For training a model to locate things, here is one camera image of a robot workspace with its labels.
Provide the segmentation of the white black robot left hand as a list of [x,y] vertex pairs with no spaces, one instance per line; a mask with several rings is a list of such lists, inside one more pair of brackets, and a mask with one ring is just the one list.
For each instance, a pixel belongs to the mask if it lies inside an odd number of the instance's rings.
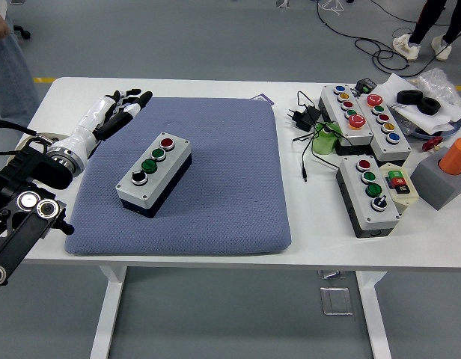
[[101,141],[124,128],[149,103],[150,91],[115,91],[98,99],[78,122],[71,135],[54,143],[48,156],[63,156],[85,162]]

